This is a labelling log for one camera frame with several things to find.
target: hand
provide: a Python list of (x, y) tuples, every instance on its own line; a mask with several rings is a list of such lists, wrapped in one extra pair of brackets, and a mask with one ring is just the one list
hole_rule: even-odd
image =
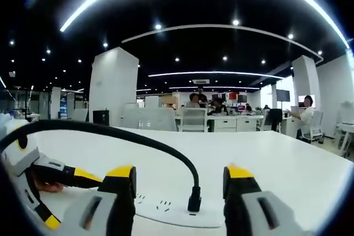
[(33, 181), (38, 189), (38, 191), (45, 191), (45, 192), (51, 192), (51, 193), (56, 193), (56, 192), (61, 192), (64, 189), (64, 185), (60, 183), (52, 183), (48, 184), (42, 181), (39, 181), (38, 178), (33, 175)]

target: column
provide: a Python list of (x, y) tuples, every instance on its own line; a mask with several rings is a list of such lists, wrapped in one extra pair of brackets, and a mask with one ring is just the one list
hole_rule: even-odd
[(122, 48), (114, 48), (97, 55), (92, 64), (89, 114), (109, 110), (110, 126), (120, 125), (124, 107), (136, 102), (139, 60)]
[(321, 109), (320, 84), (315, 61), (303, 55), (293, 61), (292, 64), (296, 94), (298, 96), (315, 96), (316, 109)]
[(53, 87), (50, 95), (50, 119), (57, 119), (60, 109), (61, 88)]

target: white shirt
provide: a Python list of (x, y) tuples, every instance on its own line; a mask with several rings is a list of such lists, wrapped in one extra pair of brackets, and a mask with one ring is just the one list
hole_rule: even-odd
[(197, 102), (188, 102), (186, 103), (186, 108), (200, 108), (199, 103)]
[(310, 127), (312, 123), (312, 118), (314, 116), (314, 107), (308, 107), (305, 111), (300, 114), (301, 121), (304, 123), (303, 125), (306, 127)]

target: air vent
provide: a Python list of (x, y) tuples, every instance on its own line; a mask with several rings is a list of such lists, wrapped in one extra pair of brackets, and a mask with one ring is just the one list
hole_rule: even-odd
[(197, 85), (210, 84), (210, 80), (193, 80), (193, 83)]

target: cable plug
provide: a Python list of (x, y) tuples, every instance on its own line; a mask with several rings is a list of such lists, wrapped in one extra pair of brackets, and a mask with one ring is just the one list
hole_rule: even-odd
[(192, 194), (188, 201), (188, 211), (199, 212), (201, 204), (200, 187), (193, 186)]

